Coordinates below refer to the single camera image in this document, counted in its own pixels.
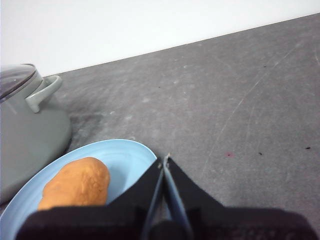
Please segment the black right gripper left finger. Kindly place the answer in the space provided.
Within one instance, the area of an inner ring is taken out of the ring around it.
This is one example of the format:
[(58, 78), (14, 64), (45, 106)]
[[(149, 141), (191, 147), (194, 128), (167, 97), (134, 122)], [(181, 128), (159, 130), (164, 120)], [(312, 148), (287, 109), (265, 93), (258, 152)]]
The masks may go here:
[(66, 206), (31, 214), (18, 240), (139, 240), (153, 222), (162, 184), (157, 159), (138, 181), (108, 205)]

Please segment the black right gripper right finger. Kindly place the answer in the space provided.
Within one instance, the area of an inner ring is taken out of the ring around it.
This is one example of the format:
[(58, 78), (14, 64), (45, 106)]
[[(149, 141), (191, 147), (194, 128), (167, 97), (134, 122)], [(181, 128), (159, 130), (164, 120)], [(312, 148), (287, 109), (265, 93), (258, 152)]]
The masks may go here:
[(227, 207), (167, 155), (163, 170), (172, 218), (193, 240), (314, 240), (308, 220), (279, 208)]

